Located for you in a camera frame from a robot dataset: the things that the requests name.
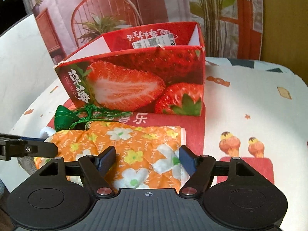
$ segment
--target strawberry box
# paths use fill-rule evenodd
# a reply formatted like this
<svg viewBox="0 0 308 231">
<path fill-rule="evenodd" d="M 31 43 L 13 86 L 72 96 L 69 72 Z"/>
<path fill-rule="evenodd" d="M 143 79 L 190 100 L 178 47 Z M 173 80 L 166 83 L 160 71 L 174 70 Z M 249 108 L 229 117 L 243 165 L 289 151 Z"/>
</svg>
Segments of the strawberry box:
<svg viewBox="0 0 308 231">
<path fill-rule="evenodd" d="M 102 34 L 55 66 L 75 106 L 200 116 L 205 47 L 196 22 Z"/>
</svg>

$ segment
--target white paper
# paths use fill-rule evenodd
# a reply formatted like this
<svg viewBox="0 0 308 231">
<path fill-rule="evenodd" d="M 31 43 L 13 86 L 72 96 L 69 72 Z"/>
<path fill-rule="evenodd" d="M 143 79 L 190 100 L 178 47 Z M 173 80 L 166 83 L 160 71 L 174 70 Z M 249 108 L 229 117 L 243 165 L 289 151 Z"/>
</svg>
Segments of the white paper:
<svg viewBox="0 0 308 231">
<path fill-rule="evenodd" d="M 132 43 L 134 49 L 150 48 L 157 46 L 176 46 L 174 35 L 166 34 Z"/>
</svg>

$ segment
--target sliced strawberry image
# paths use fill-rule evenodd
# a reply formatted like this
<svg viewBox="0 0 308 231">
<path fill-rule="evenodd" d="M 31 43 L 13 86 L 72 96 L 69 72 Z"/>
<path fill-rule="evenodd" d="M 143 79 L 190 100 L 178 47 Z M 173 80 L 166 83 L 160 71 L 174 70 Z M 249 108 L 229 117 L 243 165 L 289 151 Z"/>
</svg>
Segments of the sliced strawberry image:
<svg viewBox="0 0 308 231">
<path fill-rule="evenodd" d="M 199 116 L 201 115 L 203 86 L 176 83 L 166 88 L 155 104 L 155 113 Z"/>
<path fill-rule="evenodd" d="M 191 46 L 190 49 L 174 50 L 157 48 L 153 52 L 113 56 L 105 60 L 129 69 L 152 72 L 170 84 L 192 71 L 199 69 L 202 72 L 202 59 L 204 56 L 201 50 Z"/>
<path fill-rule="evenodd" d="M 158 76 L 126 69 L 105 61 L 91 63 L 87 80 L 96 101 L 108 109 L 135 111 L 156 100 L 164 91 L 164 81 Z"/>
</svg>

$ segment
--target yellow flower print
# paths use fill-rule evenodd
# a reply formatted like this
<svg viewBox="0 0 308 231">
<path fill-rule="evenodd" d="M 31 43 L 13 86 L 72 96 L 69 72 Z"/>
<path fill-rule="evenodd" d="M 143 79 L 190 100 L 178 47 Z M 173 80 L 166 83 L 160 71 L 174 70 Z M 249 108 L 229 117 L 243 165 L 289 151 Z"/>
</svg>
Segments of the yellow flower print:
<svg viewBox="0 0 308 231">
<path fill-rule="evenodd" d="M 100 124 L 104 127 L 110 127 L 111 122 L 101 122 Z"/>
<path fill-rule="evenodd" d="M 137 128 L 135 128 L 134 130 L 142 131 L 142 130 L 143 130 L 143 127 L 137 127 Z"/>
<path fill-rule="evenodd" d="M 61 130 L 61 131 L 58 132 L 58 134 L 63 134 L 63 135 L 65 135 L 67 133 L 68 133 L 68 130 Z"/>
<path fill-rule="evenodd" d="M 158 139 L 158 137 L 155 134 L 153 134 L 153 133 L 151 133 L 151 134 L 144 134 L 144 135 L 142 135 L 142 137 L 146 138 L 146 139 L 149 139 L 149 140 Z"/>
<path fill-rule="evenodd" d="M 79 143 L 74 143 L 70 145 L 70 151 L 75 152 L 76 150 L 79 149 Z"/>
<path fill-rule="evenodd" d="M 143 152 L 142 151 L 135 152 L 133 150 L 129 150 L 127 153 L 128 154 L 127 154 L 127 156 L 125 156 L 124 161 L 126 163 L 128 163 L 129 165 L 131 165 L 131 164 L 133 164 L 137 161 L 139 161 L 139 162 L 143 161 L 143 158 L 142 158 Z"/>
<path fill-rule="evenodd" d="M 171 136 L 173 139 L 175 139 L 179 135 L 179 133 L 176 133 L 173 129 L 167 130 L 166 133 L 168 136 Z"/>
<path fill-rule="evenodd" d="M 88 135 L 88 140 L 89 141 L 96 142 L 96 138 L 97 138 L 97 135 L 94 134 L 94 133 L 91 133 L 91 135 Z"/>
</svg>

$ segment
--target red chair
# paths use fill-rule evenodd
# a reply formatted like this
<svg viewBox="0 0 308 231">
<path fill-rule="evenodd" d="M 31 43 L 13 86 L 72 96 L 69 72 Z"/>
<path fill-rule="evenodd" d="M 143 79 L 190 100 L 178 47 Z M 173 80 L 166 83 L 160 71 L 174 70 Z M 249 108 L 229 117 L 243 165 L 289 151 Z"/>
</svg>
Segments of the red chair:
<svg viewBox="0 0 308 231">
<path fill-rule="evenodd" d="M 136 6 L 130 0 L 82 0 L 71 18 L 71 27 L 78 48 L 87 43 L 87 40 L 78 39 L 88 32 L 81 23 L 93 22 L 92 14 L 99 17 L 115 16 L 118 20 L 126 21 L 128 27 L 143 24 Z"/>
</svg>

